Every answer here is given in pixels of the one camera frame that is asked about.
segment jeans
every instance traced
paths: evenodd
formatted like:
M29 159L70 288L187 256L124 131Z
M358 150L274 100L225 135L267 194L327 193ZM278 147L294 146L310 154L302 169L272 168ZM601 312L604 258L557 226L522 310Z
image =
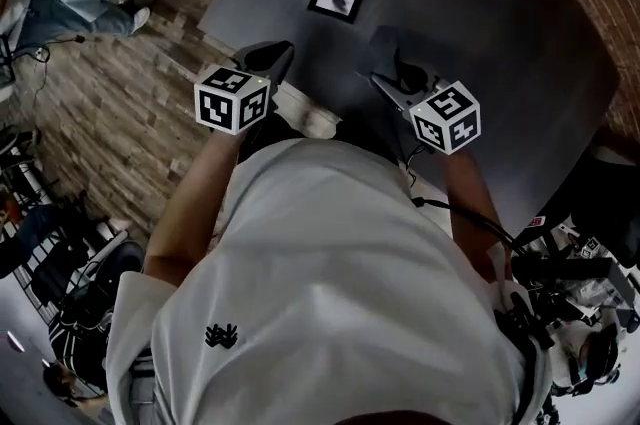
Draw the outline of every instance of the jeans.
M0 243L0 279L29 261L33 250L59 226L61 210L55 205L41 205L29 210L18 232Z
M133 16L123 7L106 0L85 0L84 5L104 12L90 22L60 0L31 0L15 54L34 53L64 34L128 36L133 31Z

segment black logo on shirt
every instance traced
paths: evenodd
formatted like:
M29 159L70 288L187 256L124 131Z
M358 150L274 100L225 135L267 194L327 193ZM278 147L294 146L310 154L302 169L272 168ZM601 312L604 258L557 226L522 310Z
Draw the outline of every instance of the black logo on shirt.
M213 327L207 327L205 343L211 348L216 345L222 345L225 349L230 349L238 341L237 330L238 327L235 325L227 324L227 328L223 329L218 327L218 324L214 324Z

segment person sitting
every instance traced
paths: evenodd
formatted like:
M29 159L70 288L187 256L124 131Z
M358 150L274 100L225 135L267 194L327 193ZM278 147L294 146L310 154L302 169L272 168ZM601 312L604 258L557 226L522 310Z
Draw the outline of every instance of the person sitting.
M3 279L27 263L33 250L60 227L63 212L56 205L39 205L29 210L23 219L18 203L7 192L0 194L0 210L3 210L3 228L9 219L18 227L13 237L4 235L0 243L0 279Z
M211 134L144 274L120 279L106 364L115 421L531 423L548 364L529 343L536 375L498 325L494 303L527 292L494 232L461 214L453 238L430 222L373 134L341 122L332 140L302 139L277 114L263 121ZM498 224L471 154L441 164L449 202Z
M88 21L60 0L0 0L0 35L8 37L14 58L35 53L64 34L118 34L129 36L140 29L151 12L134 11L133 0L114 4L83 0L84 9L99 11Z
M109 401L104 359L110 325L111 313L108 312L98 327L85 331L75 324L73 313L64 310L49 325L49 341L57 359L44 369L42 378L49 390L67 405L85 409ZM78 378L104 394L81 397Z

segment black cable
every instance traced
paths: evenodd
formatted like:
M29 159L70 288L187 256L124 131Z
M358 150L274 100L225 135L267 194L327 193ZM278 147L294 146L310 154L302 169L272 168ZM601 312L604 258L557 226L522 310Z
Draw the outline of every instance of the black cable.
M40 46L38 48L47 49L46 46ZM13 59L11 59L11 62L15 62L18 59L21 59L22 57L26 57L26 56L31 57L36 62L40 62L40 63L44 64L45 62L49 62L49 59L51 58L51 52L49 52L48 49L47 49L47 54L46 54L46 57L44 59L39 59L38 57L36 57L31 52L25 52L25 53L21 53L17 57L14 57Z
M418 197L418 198L414 198L412 201L416 206L424 206L425 204L428 204L431 206L435 206L437 208L444 208L454 213L457 213L458 215L461 215L462 217L469 220L470 222L473 222L477 226L480 226L481 228L484 228L490 233L492 233L498 240L504 243L512 251L518 253L521 256L525 255L525 253L522 251L522 248L516 247L515 239L507 231L505 231L504 228L502 228L502 226L500 226L496 222L492 221L491 219L485 217L484 215L478 212L467 210L466 208L463 208L461 206L449 205L447 203L443 203L442 201L436 201L434 199L424 199L424 198Z
M84 43L84 41L85 41L84 36L75 36L72 39L59 39L57 41L49 41L48 43L44 43L44 44L35 43L35 44L31 44L31 45L22 45L22 46L19 46L18 48L16 48L13 51L13 54L12 54L12 55L14 55L13 60L15 61L15 60L19 59L20 57L24 57L25 55L31 55L30 53L21 53L20 55L15 56L15 54L17 52L19 52L21 50L24 50L26 48L47 48L48 49L48 47L50 45L62 45L64 43Z
M33 103L31 105L31 113L33 114L34 122L36 120L36 105L38 104L38 102L37 102L38 94L40 94L40 91L42 91L44 89L44 86L47 85L47 69L48 69L48 67L49 67L48 62L45 62L44 63L44 78L42 79L42 85L38 88L36 93L33 95Z
M406 160L403 160L404 165L407 168L407 173L409 174L409 176L411 176L411 185L409 186L409 188L413 188L413 186L416 184L416 180L418 179L416 174L410 169L409 165L411 164L411 161L416 155L423 153L424 151L426 151L426 149L427 149L426 144L420 144L411 153L409 153L409 156L407 157Z

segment gray table surface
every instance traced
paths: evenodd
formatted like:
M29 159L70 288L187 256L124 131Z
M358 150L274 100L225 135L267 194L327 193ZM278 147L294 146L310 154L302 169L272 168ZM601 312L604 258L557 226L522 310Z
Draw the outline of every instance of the gray table surface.
M520 231L588 145L618 74L576 0L364 0L353 25L307 11L309 0L213 0L200 28L238 49L288 39L287 81L340 116L364 115L402 157L412 127L355 69L378 25L418 32L415 50L481 104L470 145L507 230ZM442 185L435 157L412 167Z

